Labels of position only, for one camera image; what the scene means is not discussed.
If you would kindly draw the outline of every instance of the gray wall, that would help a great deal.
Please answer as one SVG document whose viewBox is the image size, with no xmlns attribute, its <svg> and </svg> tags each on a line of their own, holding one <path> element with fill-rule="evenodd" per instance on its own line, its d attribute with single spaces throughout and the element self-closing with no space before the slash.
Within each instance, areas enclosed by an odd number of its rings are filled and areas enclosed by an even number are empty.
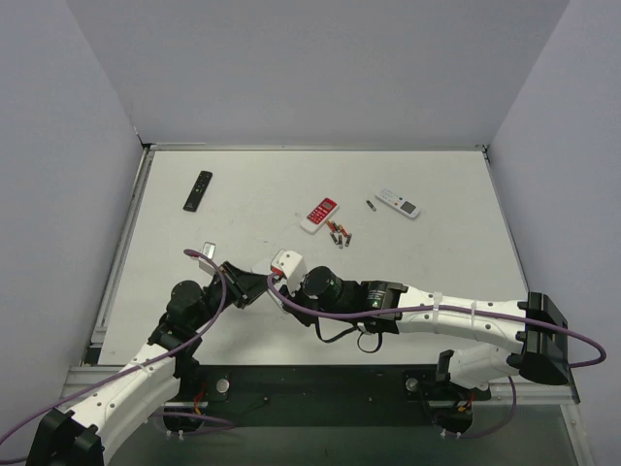
<svg viewBox="0 0 621 466">
<path fill-rule="evenodd" d="M 141 148 L 62 0 L 0 15 L 0 431 L 79 361 Z M 0 449 L 22 454 L 33 424 Z"/>
<path fill-rule="evenodd" d="M 567 0 L 68 0 L 147 142 L 489 143 Z"/>
<path fill-rule="evenodd" d="M 491 146 L 531 289 L 609 360 L 576 370 L 601 465 L 621 444 L 621 2 L 572 0 Z M 575 343 L 573 360 L 594 351 Z"/>
</svg>

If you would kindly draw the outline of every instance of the wire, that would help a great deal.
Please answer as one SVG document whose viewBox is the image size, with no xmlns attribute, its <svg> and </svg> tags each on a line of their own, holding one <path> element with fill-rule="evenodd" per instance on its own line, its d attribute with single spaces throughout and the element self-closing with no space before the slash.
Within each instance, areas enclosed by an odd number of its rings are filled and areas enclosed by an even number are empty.
<svg viewBox="0 0 621 466">
<path fill-rule="evenodd" d="M 517 411 L 517 390 L 515 389 L 515 382 L 511 376 L 507 377 L 508 382 L 511 384 L 511 392 L 513 395 L 513 402 L 511 403 L 511 411 L 509 412 L 506 419 L 502 420 L 498 424 L 489 429 L 482 430 L 480 432 L 475 432 L 473 434 L 461 434 L 457 435 L 455 432 L 450 432 L 448 430 L 444 430 L 448 435 L 459 437 L 460 439 L 480 439 L 481 437 L 487 437 L 488 435 L 493 434 L 494 432 L 498 432 L 507 424 L 509 424 L 513 418 L 515 417 L 515 412 Z"/>
<path fill-rule="evenodd" d="M 317 338 L 319 340 L 321 340 L 323 343 L 334 343 L 334 342 L 337 342 L 342 337 L 345 337 L 345 336 L 349 335 L 350 333 L 355 332 L 356 330 L 358 330 L 356 327 L 347 328 L 343 332 L 339 333 L 338 335 L 335 335 L 332 338 L 328 338 L 328 339 L 324 340 L 323 337 L 321 336 L 321 327 L 319 326 L 319 319 L 317 320 L 317 322 L 314 323 L 314 333 L 317 335 Z"/>
<path fill-rule="evenodd" d="M 360 335 L 358 335 L 358 340 L 356 340 L 356 345 L 358 345 L 359 350 L 361 350 L 362 352 L 365 352 L 366 354 L 373 354 L 374 352 L 378 352 L 381 349 L 381 344 L 383 342 L 383 337 L 381 336 L 381 333 L 377 334 L 377 346 L 375 349 L 372 349 L 371 351 L 362 349 L 362 347 L 360 346 L 360 339 L 362 338 L 363 335 L 364 333 L 361 332 Z"/>
<path fill-rule="evenodd" d="M 303 313 L 303 314 L 307 314 L 309 316 L 316 316 L 316 317 L 326 317 L 326 318 L 332 318 L 335 320 L 348 320 L 348 319 L 352 319 L 352 318 L 363 318 L 363 317 L 372 317 L 372 316 L 383 316 L 386 314 L 395 314 L 395 313 L 420 313 L 420 312 L 424 312 L 424 311 L 433 311 L 434 307 L 433 306 L 414 306 L 414 307 L 410 307 L 410 308 L 393 308 L 393 309 L 379 309 L 376 311 L 365 311 L 362 313 L 352 313 L 352 314 L 330 314 L 330 313 L 322 313 L 321 311 L 315 311 L 313 309 L 309 309 L 309 308 L 305 308 L 303 306 L 300 306 L 299 304 L 294 303 L 293 301 L 291 301 L 290 299 L 286 298 L 285 296 L 283 296 L 282 294 L 280 294 L 278 292 L 278 290 L 276 289 L 276 287 L 274 286 L 274 277 L 276 277 L 276 274 L 271 274 L 270 276 L 268 276 L 268 288 L 270 289 L 270 291 L 272 291 L 274 293 L 274 295 L 276 296 L 276 298 L 281 301 L 282 303 L 286 304 L 287 306 L 289 306 L 290 308 L 292 308 L 294 311 L 298 311 L 299 313 Z M 461 313 L 461 314 L 468 314 L 471 315 L 473 310 L 470 308 L 460 308 L 458 306 L 448 306 L 448 305 L 444 305 L 441 304 L 440 305 L 440 310 L 441 311 L 452 311 L 454 313 Z M 565 327 L 561 327 L 559 325 L 554 325 L 552 323 L 547 323 L 547 322 L 541 322 L 539 320 L 535 320 L 533 318 L 528 318 L 528 317 L 521 317 L 521 316 L 508 316 L 505 314 L 499 314 L 499 313 L 490 313 L 488 311 L 479 311 L 476 310 L 474 311 L 474 313 L 477 316 L 482 316 L 482 317 L 492 317 L 492 318 L 498 318 L 500 320 L 511 320 L 513 322 L 520 322 L 520 323 L 526 323 L 528 325 L 533 325 L 536 327 L 540 327 L 540 328 L 545 328 L 547 330 L 552 330 L 556 333 L 562 333 L 564 335 L 567 335 L 569 337 L 572 338 L 576 338 L 576 340 L 580 340 L 581 342 L 586 343 L 587 345 L 592 346 L 593 348 L 595 348 L 597 351 L 600 352 L 600 355 L 598 357 L 596 357 L 595 359 L 589 359 L 587 361 L 580 361 L 580 362 L 574 362 L 573 364 L 570 364 L 570 368 L 575 369 L 578 367 L 587 367 L 587 366 L 595 366 L 596 364 L 600 364 L 602 362 L 605 361 L 605 359 L 607 358 L 607 354 L 605 352 L 605 349 L 602 345 L 600 345 L 598 342 L 596 342 L 595 340 L 584 336 L 580 333 L 574 332 L 573 330 L 570 330 L 569 328 L 565 328 Z"/>
<path fill-rule="evenodd" d="M 236 427 L 235 424 L 233 422 L 231 422 L 230 420 L 221 419 L 220 417 L 205 416 L 205 415 L 195 415 L 194 413 L 164 412 L 164 413 L 153 413 L 149 417 L 166 417 L 166 416 L 170 416 L 170 417 L 189 417 L 191 419 L 202 420 L 203 422 L 215 422 L 216 424 L 222 424 L 221 426 L 218 426 L 218 427 L 208 427 L 206 429 L 195 430 L 193 432 L 183 432 L 183 436 L 184 437 L 192 436 L 192 435 L 212 434 L 213 432 L 221 432 L 223 430 L 231 430 L 231 429 L 234 429 Z"/>
<path fill-rule="evenodd" d="M 187 347 L 189 347 L 190 345 L 194 344 L 194 342 L 196 342 L 197 340 L 199 340 L 203 335 L 205 335 L 205 333 L 212 328 L 213 324 L 215 323 L 215 321 L 217 320 L 218 317 L 220 317 L 220 314 L 222 314 L 222 311 L 224 311 L 224 303 L 226 302 L 226 278 L 224 277 L 224 274 L 222 273 L 222 271 L 218 268 L 218 266 L 215 264 L 215 262 L 213 262 L 211 259 L 209 259 L 206 255 L 200 253 L 197 250 L 184 250 L 183 253 L 185 255 L 188 255 L 190 257 L 200 257 L 201 259 L 205 260 L 208 264 L 210 264 L 213 269 L 215 270 L 215 272 L 217 273 L 217 275 L 220 278 L 220 281 L 222 283 L 222 298 L 220 299 L 220 304 L 218 305 L 217 311 L 215 312 L 215 314 L 213 315 L 212 319 L 210 321 L 207 322 L 207 324 L 205 325 L 205 327 L 203 328 L 203 330 L 201 330 L 200 332 L 198 332 L 195 336 L 193 336 L 192 338 L 190 338 L 187 342 L 179 345 L 178 347 L 171 349 L 170 351 L 167 351 L 163 354 L 160 354 L 157 357 L 154 357 L 153 359 L 150 359 L 149 361 L 145 361 L 142 365 L 136 365 L 136 366 L 132 366 L 128 369 L 125 369 L 124 371 L 120 371 L 117 372 L 114 375 L 111 375 L 109 377 L 106 377 L 105 379 L 103 379 L 102 381 L 98 382 L 98 383 L 94 383 L 93 385 L 90 385 L 86 388 L 83 388 L 82 390 L 77 391 L 76 393 L 69 395 L 65 398 L 62 398 L 58 401 L 55 401 L 49 405 L 44 406 L 43 408 L 41 408 L 40 410 L 38 410 L 36 413 L 24 418 L 23 420 L 21 420 L 20 422 L 18 422 L 16 425 L 14 425 L 12 428 L 10 428 L 7 432 L 5 432 L 2 437 L 0 437 L 0 447 L 13 435 L 15 434 L 19 429 L 21 429 L 24 425 L 26 425 L 28 422 L 30 422 L 31 420 L 36 419 L 37 417 L 44 415 L 45 413 L 47 413 L 49 410 L 52 410 L 54 408 L 59 407 L 60 405 L 64 405 L 65 403 L 69 403 L 70 401 L 73 401 L 83 395 L 85 395 L 86 393 L 88 393 L 89 391 L 94 390 L 95 388 L 99 388 L 102 385 L 105 385 L 106 383 L 110 383 L 113 381 L 116 381 L 122 377 L 125 377 L 129 374 L 132 374 L 138 370 L 141 370 L 143 367 L 147 367 L 150 366 L 151 364 L 155 364 L 156 362 L 161 361 L 162 359 L 165 359 L 167 357 L 172 357 L 175 354 L 177 354 L 178 352 L 186 349 Z M 23 456 L 21 458 L 13 458 L 13 459 L 0 459 L 0 465 L 4 465 L 4 464 L 17 464 L 17 463 L 21 463 L 23 461 L 25 461 L 26 459 L 28 459 L 27 456 Z"/>
</svg>

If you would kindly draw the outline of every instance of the robotic arm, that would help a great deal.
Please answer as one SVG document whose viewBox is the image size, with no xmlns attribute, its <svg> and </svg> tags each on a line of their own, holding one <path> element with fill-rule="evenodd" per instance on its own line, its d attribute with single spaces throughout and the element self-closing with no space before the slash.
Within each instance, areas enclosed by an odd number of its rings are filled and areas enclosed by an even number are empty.
<svg viewBox="0 0 621 466">
<path fill-rule="evenodd" d="M 307 272 L 303 257 L 292 250 L 277 254 L 272 272 L 270 277 L 251 274 L 224 262 L 207 287 L 195 282 L 176 285 L 166 313 L 123 370 L 139 368 L 93 391 L 66 413 L 50 411 L 39 424 L 27 466 L 107 464 L 140 424 L 193 377 L 199 366 L 192 357 L 201 343 L 197 331 L 214 318 L 220 303 L 224 304 L 222 309 L 230 305 L 243 308 L 268 288 L 283 310 L 305 326 L 327 316 L 346 319 L 364 333 L 429 332 L 481 342 L 471 349 L 441 353 L 434 381 L 438 385 L 484 391 L 490 380 L 516 374 L 536 383 L 564 384 L 569 380 L 565 335 L 474 313 L 493 310 L 567 327 L 545 295 L 530 293 L 526 302 L 479 302 L 445 297 L 401 283 L 343 281 L 327 267 Z M 286 284 L 276 290 L 273 279 Z M 441 305 L 473 312 L 464 315 L 441 310 Z M 429 311 L 399 311 L 419 306 Z M 377 316 L 368 316 L 368 311 L 377 312 Z M 150 362 L 192 339 L 193 343 L 174 357 Z"/>
<path fill-rule="evenodd" d="M 287 286 L 280 289 L 277 299 L 285 298 L 284 310 L 306 326 L 316 323 L 318 317 L 300 308 L 320 311 L 316 314 L 329 318 L 346 318 L 366 333 L 427 332 L 481 342 L 471 349 L 443 352 L 438 362 L 438 383 L 486 390 L 489 381 L 518 374 L 548 385 L 563 385 L 570 379 L 566 335 L 477 314 L 492 311 L 495 315 L 527 317 L 567 328 L 563 315 L 544 294 L 531 292 L 524 302 L 475 301 L 402 283 L 344 281 L 324 266 L 307 273 L 302 256 L 294 251 L 279 252 L 272 271 L 287 278 Z M 399 312 L 414 307 L 429 311 Z M 446 308 L 472 312 L 466 315 Z M 358 317 L 360 310 L 378 311 L 378 316 Z"/>
</svg>

